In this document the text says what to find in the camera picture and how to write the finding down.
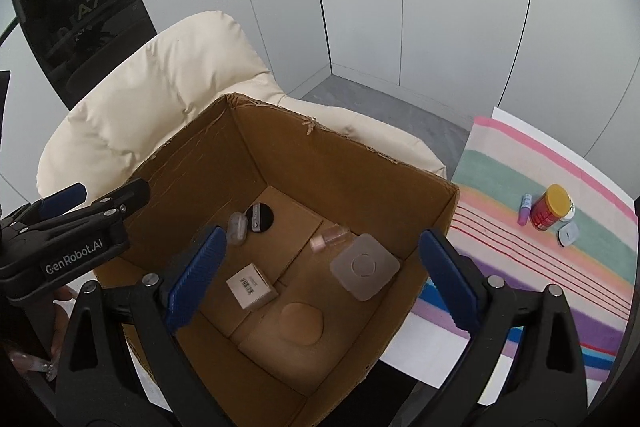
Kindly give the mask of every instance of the barcode label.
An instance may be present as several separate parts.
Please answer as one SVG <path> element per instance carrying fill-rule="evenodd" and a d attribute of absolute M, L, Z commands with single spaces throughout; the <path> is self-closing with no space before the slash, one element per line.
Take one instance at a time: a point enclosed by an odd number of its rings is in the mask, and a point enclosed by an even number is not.
<path fill-rule="evenodd" d="M 240 280 L 240 282 L 242 283 L 242 286 L 244 286 L 244 289 L 246 290 L 246 292 L 251 295 L 254 292 L 254 289 L 252 288 L 252 286 L 249 284 L 249 281 L 246 279 L 246 277 L 242 277 L 242 279 Z"/>

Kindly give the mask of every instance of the cushioned chair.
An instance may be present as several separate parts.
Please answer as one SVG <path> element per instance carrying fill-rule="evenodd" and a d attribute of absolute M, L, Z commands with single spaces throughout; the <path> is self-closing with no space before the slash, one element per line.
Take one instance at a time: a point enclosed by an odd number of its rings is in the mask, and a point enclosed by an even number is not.
<path fill-rule="evenodd" d="M 287 96 L 238 23 L 222 12 L 203 12 L 155 36 L 69 112 L 40 158 L 40 195 L 81 182 L 87 202 L 94 201 L 122 185 L 154 151 L 230 92 L 306 115 L 391 158 L 446 175 L 433 152 L 404 131 Z"/>

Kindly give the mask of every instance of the metal screw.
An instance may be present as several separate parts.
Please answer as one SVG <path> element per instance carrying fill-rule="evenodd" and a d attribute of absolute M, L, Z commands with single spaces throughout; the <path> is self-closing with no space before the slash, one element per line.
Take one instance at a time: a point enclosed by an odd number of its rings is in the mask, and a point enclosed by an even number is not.
<path fill-rule="evenodd" d="M 82 285 L 82 288 L 80 288 L 80 291 L 82 293 L 91 293 L 97 287 L 98 287 L 98 283 L 96 281 L 94 281 L 94 280 L 90 280 L 90 281 L 87 281 L 86 283 L 84 283 Z"/>
<path fill-rule="evenodd" d="M 157 273 L 148 273 L 142 278 L 142 283 L 145 286 L 154 286 L 158 284 L 160 278 Z"/>
<path fill-rule="evenodd" d="M 546 288 L 549 290 L 549 293 L 551 293 L 551 295 L 553 295 L 554 297 L 559 297 L 562 295 L 562 288 L 557 284 L 550 284 Z"/>
<path fill-rule="evenodd" d="M 499 275 L 490 275 L 486 281 L 492 288 L 502 288 L 504 286 L 504 279 Z"/>

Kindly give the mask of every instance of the green stripe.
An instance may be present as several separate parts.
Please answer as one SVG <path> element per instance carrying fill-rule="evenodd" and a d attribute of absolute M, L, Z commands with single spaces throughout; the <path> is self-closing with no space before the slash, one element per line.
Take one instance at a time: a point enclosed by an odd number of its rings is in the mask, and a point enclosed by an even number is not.
<path fill-rule="evenodd" d="M 516 213 L 523 194 L 532 194 L 535 201 L 546 190 L 523 174 L 474 150 L 462 153 L 452 181 L 474 188 Z M 580 208 L 575 209 L 574 221 L 580 229 L 574 245 L 633 284 L 638 254 Z M 556 224 L 551 230 L 555 233 L 560 226 Z"/>

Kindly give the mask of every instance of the red canister with yellow lid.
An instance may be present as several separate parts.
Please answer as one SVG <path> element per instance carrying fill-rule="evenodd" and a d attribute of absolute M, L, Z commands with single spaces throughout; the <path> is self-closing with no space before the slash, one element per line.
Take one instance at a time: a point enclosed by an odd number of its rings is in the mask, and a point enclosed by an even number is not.
<path fill-rule="evenodd" d="M 531 207 L 530 219 L 534 227 L 546 230 L 571 210 L 571 199 L 560 185 L 551 185 Z"/>

